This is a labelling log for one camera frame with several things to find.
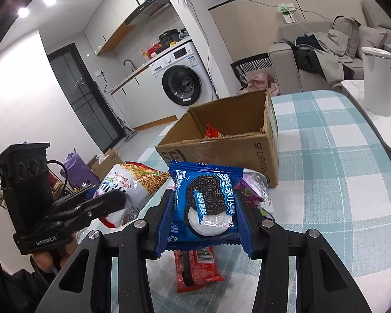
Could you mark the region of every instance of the ceiling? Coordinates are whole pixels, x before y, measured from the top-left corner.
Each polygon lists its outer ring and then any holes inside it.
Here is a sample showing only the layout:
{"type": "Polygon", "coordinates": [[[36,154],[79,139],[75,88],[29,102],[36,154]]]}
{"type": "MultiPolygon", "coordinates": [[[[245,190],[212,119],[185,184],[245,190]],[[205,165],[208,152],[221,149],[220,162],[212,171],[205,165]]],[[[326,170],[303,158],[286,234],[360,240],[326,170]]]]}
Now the ceiling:
{"type": "Polygon", "coordinates": [[[14,22],[0,43],[0,50],[34,29],[39,29],[45,48],[82,32],[103,0],[56,1],[55,5],[47,7],[43,0],[33,0],[27,6],[29,15],[14,22]]]}

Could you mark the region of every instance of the range hood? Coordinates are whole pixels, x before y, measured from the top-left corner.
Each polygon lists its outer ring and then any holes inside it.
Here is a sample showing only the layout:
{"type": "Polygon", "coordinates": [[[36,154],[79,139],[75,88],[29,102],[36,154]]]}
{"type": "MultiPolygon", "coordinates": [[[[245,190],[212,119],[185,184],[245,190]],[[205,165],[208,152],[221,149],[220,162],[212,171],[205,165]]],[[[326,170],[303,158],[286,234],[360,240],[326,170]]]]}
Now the range hood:
{"type": "Polygon", "coordinates": [[[135,26],[146,23],[150,18],[155,17],[170,5],[171,3],[169,0],[145,1],[127,17],[125,24],[128,26],[135,26]]]}

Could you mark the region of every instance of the plaid tablecloth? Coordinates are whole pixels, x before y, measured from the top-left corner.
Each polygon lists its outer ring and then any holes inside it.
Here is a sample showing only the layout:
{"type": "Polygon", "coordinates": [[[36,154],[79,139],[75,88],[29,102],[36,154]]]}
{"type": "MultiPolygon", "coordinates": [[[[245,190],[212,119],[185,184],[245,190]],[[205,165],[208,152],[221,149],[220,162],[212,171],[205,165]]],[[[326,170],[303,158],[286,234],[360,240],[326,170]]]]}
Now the plaid tablecloth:
{"type": "MultiPolygon", "coordinates": [[[[284,228],[318,229],[365,295],[373,313],[391,305],[391,163],[359,111],[331,91],[273,98],[278,121],[279,184],[269,193],[284,228]]],[[[155,140],[159,142],[167,127],[155,140]]],[[[139,159],[168,168],[153,146],[139,159]]],[[[159,203],[163,186],[141,212],[159,203]]],[[[110,230],[94,221],[90,229],[110,230]]],[[[147,261],[155,312],[250,312],[261,261],[241,246],[215,247],[225,281],[177,294],[172,252],[147,261]]],[[[290,257],[288,312],[295,312],[295,257],[290,257]]],[[[117,311],[117,262],[113,262],[113,310],[117,311]]]]}

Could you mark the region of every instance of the white marble table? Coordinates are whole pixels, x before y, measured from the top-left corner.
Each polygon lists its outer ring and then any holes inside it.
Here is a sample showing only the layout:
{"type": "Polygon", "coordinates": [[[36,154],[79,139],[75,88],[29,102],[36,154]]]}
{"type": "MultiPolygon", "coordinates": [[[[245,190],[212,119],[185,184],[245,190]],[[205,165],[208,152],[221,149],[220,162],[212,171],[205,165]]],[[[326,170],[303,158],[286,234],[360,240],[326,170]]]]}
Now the white marble table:
{"type": "Polygon", "coordinates": [[[369,119],[375,131],[375,134],[391,150],[391,116],[379,116],[372,113],[365,107],[364,103],[364,81],[363,80],[344,80],[343,87],[347,93],[355,100],[357,105],[365,113],[367,120],[369,119]]]}

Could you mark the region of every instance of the washing machine door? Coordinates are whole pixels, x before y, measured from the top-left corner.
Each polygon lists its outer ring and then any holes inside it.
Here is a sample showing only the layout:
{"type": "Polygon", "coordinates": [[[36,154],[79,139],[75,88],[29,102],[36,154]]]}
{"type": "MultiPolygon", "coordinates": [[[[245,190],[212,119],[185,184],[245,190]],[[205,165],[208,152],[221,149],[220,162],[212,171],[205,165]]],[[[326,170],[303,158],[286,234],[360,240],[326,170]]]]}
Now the washing machine door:
{"type": "Polygon", "coordinates": [[[202,91],[197,73],[187,66],[172,66],[162,76],[162,86],[170,100],[180,106],[195,103],[202,91]]]}

